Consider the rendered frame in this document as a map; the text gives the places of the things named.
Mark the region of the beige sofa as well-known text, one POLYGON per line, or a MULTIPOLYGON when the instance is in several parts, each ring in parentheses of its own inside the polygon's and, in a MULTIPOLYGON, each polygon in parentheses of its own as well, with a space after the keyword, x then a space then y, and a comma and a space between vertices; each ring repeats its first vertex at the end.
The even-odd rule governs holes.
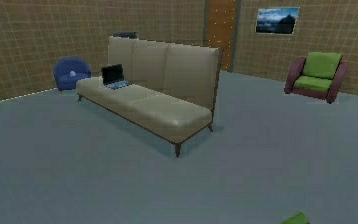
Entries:
POLYGON ((85 78, 76 92, 179 153, 182 143, 212 128, 221 58, 219 48, 111 36, 108 63, 120 64, 130 84, 112 90, 102 77, 85 78))

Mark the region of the green object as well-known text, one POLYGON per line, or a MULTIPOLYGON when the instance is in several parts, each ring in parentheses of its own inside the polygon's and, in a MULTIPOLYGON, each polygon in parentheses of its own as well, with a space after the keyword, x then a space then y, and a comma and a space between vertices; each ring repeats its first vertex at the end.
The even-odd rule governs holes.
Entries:
POLYGON ((283 220, 281 224, 310 224, 310 221, 303 212, 297 212, 293 216, 283 220))

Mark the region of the brown room door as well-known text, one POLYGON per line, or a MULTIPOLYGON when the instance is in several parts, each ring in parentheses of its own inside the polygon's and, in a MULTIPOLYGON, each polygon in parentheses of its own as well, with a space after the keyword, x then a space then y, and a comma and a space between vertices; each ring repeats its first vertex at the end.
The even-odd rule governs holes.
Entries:
POLYGON ((221 48, 221 69, 231 72, 241 0, 206 0, 204 45, 221 48))

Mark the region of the black laptop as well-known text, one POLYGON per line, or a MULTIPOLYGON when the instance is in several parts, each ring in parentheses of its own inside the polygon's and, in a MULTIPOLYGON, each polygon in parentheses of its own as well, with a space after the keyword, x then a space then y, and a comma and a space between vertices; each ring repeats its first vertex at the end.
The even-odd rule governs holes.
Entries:
POLYGON ((110 89, 119 89, 130 85, 124 79, 123 67, 121 64, 101 68, 103 85, 110 89))

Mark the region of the dark object behind sofa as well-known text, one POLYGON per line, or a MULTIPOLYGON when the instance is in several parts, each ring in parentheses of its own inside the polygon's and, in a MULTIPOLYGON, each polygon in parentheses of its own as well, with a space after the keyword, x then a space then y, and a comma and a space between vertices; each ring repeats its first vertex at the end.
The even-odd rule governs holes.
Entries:
POLYGON ((118 33, 114 33, 113 37, 136 39, 137 33, 136 32, 118 32, 118 33))

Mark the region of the framed mountain picture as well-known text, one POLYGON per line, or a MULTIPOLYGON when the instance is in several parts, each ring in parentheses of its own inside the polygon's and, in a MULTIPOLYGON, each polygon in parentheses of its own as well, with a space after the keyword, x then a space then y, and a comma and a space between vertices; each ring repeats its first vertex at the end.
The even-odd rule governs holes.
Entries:
POLYGON ((298 17, 298 7, 259 8, 255 31, 257 33, 291 35, 298 17))

